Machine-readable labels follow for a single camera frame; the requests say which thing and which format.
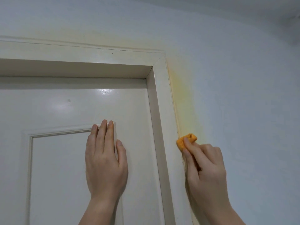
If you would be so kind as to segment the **orange cleaning cloth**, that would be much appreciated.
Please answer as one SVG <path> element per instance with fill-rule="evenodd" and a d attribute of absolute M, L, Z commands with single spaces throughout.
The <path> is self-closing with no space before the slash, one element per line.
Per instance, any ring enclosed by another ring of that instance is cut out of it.
<path fill-rule="evenodd" d="M 179 149 L 181 152 L 186 148 L 186 147 L 185 147 L 185 141 L 184 141 L 185 138 L 187 138 L 191 144 L 193 144 L 194 142 L 197 141 L 197 136 L 195 136 L 195 135 L 192 134 L 192 133 L 189 133 L 189 134 L 187 134 L 187 135 L 185 135 L 185 136 L 180 137 L 180 138 L 176 141 L 176 144 L 177 144 L 178 149 Z"/>

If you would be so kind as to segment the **person's left hand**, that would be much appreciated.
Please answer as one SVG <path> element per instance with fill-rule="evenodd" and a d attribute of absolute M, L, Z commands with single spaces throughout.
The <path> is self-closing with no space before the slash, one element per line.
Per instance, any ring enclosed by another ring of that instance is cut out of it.
<path fill-rule="evenodd" d="M 97 155 L 97 133 L 100 126 L 94 124 L 88 136 L 85 149 L 85 172 L 91 198 L 119 198 L 122 194 L 128 172 L 122 171 L 118 163 L 116 141 L 114 141 L 114 123 L 107 121 L 107 148 Z"/>

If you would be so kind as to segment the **person's right hand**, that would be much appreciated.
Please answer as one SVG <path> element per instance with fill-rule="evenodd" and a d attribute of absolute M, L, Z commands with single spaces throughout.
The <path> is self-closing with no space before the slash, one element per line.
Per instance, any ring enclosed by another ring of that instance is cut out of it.
<path fill-rule="evenodd" d="M 198 177 L 187 176 L 190 193 L 197 205 L 215 208 L 230 204 L 221 149 L 211 144 L 191 144 L 187 138 L 184 141 L 185 149 L 194 156 L 200 168 Z"/>

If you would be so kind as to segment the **person's left forearm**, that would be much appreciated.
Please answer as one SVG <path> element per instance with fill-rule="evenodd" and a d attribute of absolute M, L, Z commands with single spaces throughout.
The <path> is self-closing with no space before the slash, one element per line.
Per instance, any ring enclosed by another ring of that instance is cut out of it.
<path fill-rule="evenodd" d="M 110 225 L 118 198 L 92 197 L 78 225 Z"/>

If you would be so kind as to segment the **white panelled door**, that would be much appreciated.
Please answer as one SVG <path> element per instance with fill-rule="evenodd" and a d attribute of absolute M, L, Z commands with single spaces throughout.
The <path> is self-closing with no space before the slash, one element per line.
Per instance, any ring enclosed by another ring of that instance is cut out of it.
<path fill-rule="evenodd" d="M 17 77 L 0 78 L 0 225 L 78 225 L 104 119 L 129 166 L 112 225 L 165 225 L 146 79 Z"/>

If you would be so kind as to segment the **person's right forearm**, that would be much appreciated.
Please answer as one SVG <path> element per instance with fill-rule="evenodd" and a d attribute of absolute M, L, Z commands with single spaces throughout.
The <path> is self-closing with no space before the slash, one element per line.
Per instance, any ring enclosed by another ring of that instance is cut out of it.
<path fill-rule="evenodd" d="M 211 225 L 246 225 L 230 204 L 221 207 L 209 208 L 197 205 Z"/>

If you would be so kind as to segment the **cream door frame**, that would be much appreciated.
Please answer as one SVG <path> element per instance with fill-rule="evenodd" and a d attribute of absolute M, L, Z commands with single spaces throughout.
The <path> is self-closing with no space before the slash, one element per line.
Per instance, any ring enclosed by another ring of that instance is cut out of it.
<path fill-rule="evenodd" d="M 0 36 L 0 78 L 146 79 L 165 225 L 192 225 L 165 54 Z"/>

